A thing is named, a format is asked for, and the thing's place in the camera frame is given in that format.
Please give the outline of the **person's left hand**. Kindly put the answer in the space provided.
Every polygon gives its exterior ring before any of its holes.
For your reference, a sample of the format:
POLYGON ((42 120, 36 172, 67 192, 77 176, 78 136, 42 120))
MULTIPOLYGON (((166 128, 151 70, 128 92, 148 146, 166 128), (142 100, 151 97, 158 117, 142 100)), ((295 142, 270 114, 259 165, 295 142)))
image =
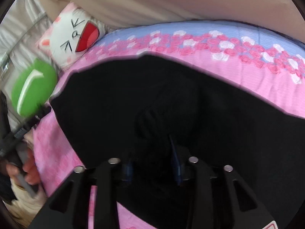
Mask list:
MULTIPOLYGON (((19 187, 23 187, 17 179, 19 169, 10 163, 7 163, 6 170, 8 176, 13 180, 14 184, 19 187)), ((40 175, 35 164, 35 157, 33 151, 30 148, 27 149, 27 161, 23 166, 23 171, 27 173, 25 176, 25 181, 28 184, 39 185, 41 183, 40 175)))

